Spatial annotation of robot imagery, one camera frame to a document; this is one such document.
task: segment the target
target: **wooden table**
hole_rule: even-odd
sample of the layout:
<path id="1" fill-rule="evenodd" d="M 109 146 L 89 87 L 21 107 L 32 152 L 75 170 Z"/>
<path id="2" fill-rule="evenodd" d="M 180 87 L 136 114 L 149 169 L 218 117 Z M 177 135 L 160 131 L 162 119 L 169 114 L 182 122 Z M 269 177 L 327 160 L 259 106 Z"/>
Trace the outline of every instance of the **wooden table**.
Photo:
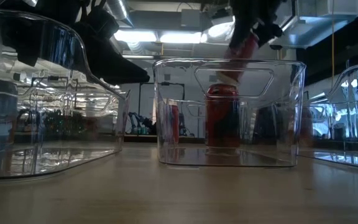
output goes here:
<path id="1" fill-rule="evenodd" d="M 0 223 L 358 223 L 358 168 L 167 167 L 154 144 L 55 177 L 0 183 Z"/>

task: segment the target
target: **transparent storage container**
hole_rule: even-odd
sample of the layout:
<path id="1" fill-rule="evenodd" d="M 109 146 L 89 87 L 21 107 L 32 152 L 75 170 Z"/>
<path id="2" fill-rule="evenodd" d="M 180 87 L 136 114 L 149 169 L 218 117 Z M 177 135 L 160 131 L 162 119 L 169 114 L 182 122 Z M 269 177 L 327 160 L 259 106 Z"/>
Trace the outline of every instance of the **transparent storage container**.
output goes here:
<path id="1" fill-rule="evenodd" d="M 300 155 L 358 166 L 358 65 L 304 102 Z"/>
<path id="2" fill-rule="evenodd" d="M 240 84 L 224 84 L 224 74 L 240 77 Z M 156 62 L 159 161 L 184 166 L 295 166 L 304 75 L 305 65 L 291 61 Z M 184 86 L 183 92 L 173 91 L 171 85 L 177 83 Z M 211 85 L 217 91 L 209 89 Z"/>
<path id="3" fill-rule="evenodd" d="M 0 11 L 0 178 L 52 174 L 121 151 L 129 92 L 97 79 L 78 34 Z"/>

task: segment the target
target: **yellow cable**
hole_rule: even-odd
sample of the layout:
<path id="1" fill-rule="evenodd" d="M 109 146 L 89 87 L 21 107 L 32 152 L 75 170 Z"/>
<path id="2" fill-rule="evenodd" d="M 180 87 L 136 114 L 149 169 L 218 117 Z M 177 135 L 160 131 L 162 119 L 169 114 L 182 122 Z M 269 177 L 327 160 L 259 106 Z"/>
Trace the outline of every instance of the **yellow cable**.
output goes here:
<path id="1" fill-rule="evenodd" d="M 334 88 L 334 76 L 335 76 L 335 46 L 334 46 L 334 43 L 335 43 L 335 35 L 334 35 L 334 33 L 335 33 L 335 21 L 334 21 L 334 6 L 335 6 L 335 0 L 333 0 L 333 11 L 332 11 L 332 20 L 333 20 L 333 23 L 332 23 L 332 27 L 333 27 L 333 36 L 332 36 L 332 39 L 331 39 L 331 41 L 332 41 L 332 43 L 331 43 L 331 45 L 332 45 L 332 49 L 331 49 L 331 53 L 332 53 L 332 65 L 333 65 L 333 77 L 332 77 L 332 80 L 331 80 L 331 88 Z"/>

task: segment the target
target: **clear plastic bin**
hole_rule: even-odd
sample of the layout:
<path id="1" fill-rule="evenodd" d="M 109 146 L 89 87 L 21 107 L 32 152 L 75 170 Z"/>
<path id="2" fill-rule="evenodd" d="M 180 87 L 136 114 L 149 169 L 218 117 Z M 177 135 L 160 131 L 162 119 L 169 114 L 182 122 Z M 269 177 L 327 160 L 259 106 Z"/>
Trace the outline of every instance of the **clear plastic bin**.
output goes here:
<path id="1" fill-rule="evenodd" d="M 358 65 L 324 96 L 304 102 L 301 156 L 358 166 Z"/>
<path id="2" fill-rule="evenodd" d="M 69 27 L 0 11 L 0 178 L 52 174 L 121 151 L 128 101 L 92 75 Z"/>
<path id="3" fill-rule="evenodd" d="M 290 61 L 155 63 L 159 161 L 185 166 L 295 166 L 304 72 L 305 65 Z M 221 80 L 227 81 L 223 74 L 240 76 L 240 84 L 222 85 Z M 172 91 L 175 83 L 184 84 L 185 92 Z M 209 90 L 211 85 L 216 92 Z"/>

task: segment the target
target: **table surface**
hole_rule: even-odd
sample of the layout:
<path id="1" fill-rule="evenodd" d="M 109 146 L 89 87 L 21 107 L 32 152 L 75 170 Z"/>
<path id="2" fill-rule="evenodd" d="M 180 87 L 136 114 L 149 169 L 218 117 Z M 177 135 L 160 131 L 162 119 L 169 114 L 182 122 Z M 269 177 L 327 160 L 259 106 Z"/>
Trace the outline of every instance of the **table surface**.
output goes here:
<path id="1" fill-rule="evenodd" d="M 358 168 L 169 167 L 155 144 L 54 177 L 0 183 L 0 223 L 358 223 Z"/>

